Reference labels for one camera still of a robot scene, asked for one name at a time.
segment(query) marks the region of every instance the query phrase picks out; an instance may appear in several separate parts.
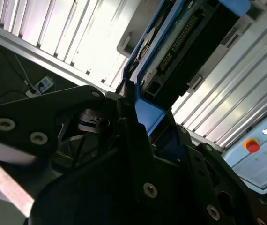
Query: mounting hole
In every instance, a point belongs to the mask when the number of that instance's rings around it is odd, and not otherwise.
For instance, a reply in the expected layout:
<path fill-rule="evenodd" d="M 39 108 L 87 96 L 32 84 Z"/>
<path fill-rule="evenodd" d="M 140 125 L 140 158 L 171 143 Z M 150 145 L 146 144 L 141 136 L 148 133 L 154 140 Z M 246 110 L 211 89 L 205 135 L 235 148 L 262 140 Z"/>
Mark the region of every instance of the mounting hole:
<path fill-rule="evenodd" d="M 96 91 L 92 91 L 92 95 L 94 95 L 95 97 L 99 97 L 100 96 L 100 94 L 98 92 L 96 92 Z"/>
<path fill-rule="evenodd" d="M 101 128 L 105 128 L 105 127 L 107 127 L 109 125 L 110 125 L 110 122 L 108 120 L 102 120 L 102 121 L 100 121 L 100 124 L 99 124 L 99 126 Z"/>
<path fill-rule="evenodd" d="M 37 145 L 43 145 L 48 142 L 48 137 L 42 132 L 33 132 L 30 135 L 30 141 Z"/>
<path fill-rule="evenodd" d="M 156 187 L 151 183 L 145 183 L 143 185 L 144 193 L 149 198 L 156 198 L 157 197 L 157 189 Z"/>
<path fill-rule="evenodd" d="M 226 216 L 230 217 L 233 215 L 234 207 L 231 202 L 231 197 L 228 193 L 222 191 L 218 194 L 218 200 L 222 211 Z"/>
<path fill-rule="evenodd" d="M 201 170 L 198 170 L 198 173 L 200 174 L 201 177 L 204 177 L 204 172 L 202 172 Z"/>
<path fill-rule="evenodd" d="M 13 120 L 8 118 L 0 118 L 0 130 L 1 131 L 10 131 L 16 127 L 16 124 Z"/>
<path fill-rule="evenodd" d="M 209 215 L 216 221 L 220 219 L 219 211 L 212 205 L 207 205 L 207 211 Z"/>

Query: metal frame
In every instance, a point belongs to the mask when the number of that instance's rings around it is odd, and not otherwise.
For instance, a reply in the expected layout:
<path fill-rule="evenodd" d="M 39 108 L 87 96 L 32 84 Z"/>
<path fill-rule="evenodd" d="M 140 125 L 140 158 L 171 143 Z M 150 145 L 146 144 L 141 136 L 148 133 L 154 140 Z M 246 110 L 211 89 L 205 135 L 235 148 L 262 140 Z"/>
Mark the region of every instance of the metal frame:
<path fill-rule="evenodd" d="M 0 45 L 79 86 L 91 85 L 97 87 L 104 93 L 114 91 L 113 88 L 47 54 L 2 28 L 0 28 Z"/>

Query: hole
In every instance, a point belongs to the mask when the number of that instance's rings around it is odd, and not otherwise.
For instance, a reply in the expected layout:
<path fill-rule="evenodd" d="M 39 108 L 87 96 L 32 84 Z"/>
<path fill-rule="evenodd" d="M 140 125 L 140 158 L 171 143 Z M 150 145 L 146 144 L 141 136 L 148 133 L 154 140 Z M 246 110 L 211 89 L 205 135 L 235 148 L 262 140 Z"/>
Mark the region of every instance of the hole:
<path fill-rule="evenodd" d="M 251 4 L 250 9 L 247 12 L 247 15 L 249 15 L 253 20 L 256 21 L 263 12 L 264 12 L 263 9 Z"/>
<path fill-rule="evenodd" d="M 211 209 L 211 210 L 210 210 L 210 213 L 211 213 L 212 215 L 214 215 L 214 216 L 217 216 L 217 212 L 216 212 L 214 209 Z"/>
<path fill-rule="evenodd" d="M 215 7 L 218 5 L 219 2 L 218 2 L 217 0 L 208 0 L 207 3 L 208 3 L 211 7 L 215 8 Z"/>
<path fill-rule="evenodd" d="M 160 87 L 160 83 L 153 81 L 150 87 L 148 88 L 148 92 L 150 92 L 151 94 L 156 94 Z"/>
<path fill-rule="evenodd" d="M 204 177 L 204 172 L 202 172 L 201 170 L 198 170 L 198 173 L 200 174 L 201 177 Z"/>
<path fill-rule="evenodd" d="M 235 37 L 227 45 L 227 48 L 230 48 L 232 46 L 232 44 L 237 40 L 238 37 L 239 37 L 239 35 L 236 34 Z"/>
<path fill-rule="evenodd" d="M 101 128 L 103 128 L 103 127 L 105 128 L 105 127 L 107 127 L 109 124 L 110 124 L 110 122 L 109 122 L 108 120 L 103 120 L 103 121 L 100 122 L 99 126 L 100 126 Z"/>
<path fill-rule="evenodd" d="M 230 195 L 222 191 L 218 194 L 218 201 L 224 214 L 228 217 L 232 216 L 234 207 L 231 203 Z"/>
<path fill-rule="evenodd" d="M 149 187 L 147 187 L 147 190 L 150 192 L 150 193 L 154 193 L 154 189 L 153 189 L 153 187 L 151 187 L 151 186 L 149 186 Z"/>
<path fill-rule="evenodd" d="M 6 121 L 1 122 L 0 125 L 2 127 L 9 127 L 9 126 L 11 126 L 11 124 L 9 122 L 6 122 Z"/>
<path fill-rule="evenodd" d="M 34 137 L 34 140 L 42 141 L 42 140 L 44 140 L 44 138 L 40 135 L 37 135 Z"/>

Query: plug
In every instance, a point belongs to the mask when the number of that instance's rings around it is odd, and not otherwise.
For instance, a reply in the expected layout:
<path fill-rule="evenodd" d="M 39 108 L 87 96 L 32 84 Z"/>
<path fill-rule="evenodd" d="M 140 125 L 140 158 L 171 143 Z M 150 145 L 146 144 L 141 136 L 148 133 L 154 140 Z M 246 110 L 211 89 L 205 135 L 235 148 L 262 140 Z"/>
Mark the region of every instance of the plug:
<path fill-rule="evenodd" d="M 40 89 L 41 89 L 42 87 L 44 87 L 44 84 L 43 84 L 42 82 L 40 82 L 39 85 L 38 85 L 38 90 L 39 90 L 39 92 L 40 92 L 41 94 L 42 94 L 42 92 L 41 92 Z"/>
<path fill-rule="evenodd" d="M 30 89 L 30 92 L 31 92 L 32 94 L 36 94 L 37 91 L 36 91 L 35 89 L 31 88 L 31 89 Z"/>

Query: aluminum profile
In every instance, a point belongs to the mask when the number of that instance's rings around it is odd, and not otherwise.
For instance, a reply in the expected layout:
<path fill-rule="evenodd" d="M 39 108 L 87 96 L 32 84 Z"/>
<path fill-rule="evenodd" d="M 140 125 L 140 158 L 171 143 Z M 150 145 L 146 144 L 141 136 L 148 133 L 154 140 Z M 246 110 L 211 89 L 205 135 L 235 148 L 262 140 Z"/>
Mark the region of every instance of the aluminum profile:
<path fill-rule="evenodd" d="M 172 111 L 177 123 L 222 148 L 266 115 L 267 11 Z"/>
<path fill-rule="evenodd" d="M 114 91 L 127 60 L 116 48 L 139 3 L 0 0 L 0 28 L 8 31 L 0 31 L 0 45 L 55 73 L 63 69 L 58 74 L 76 84 Z"/>

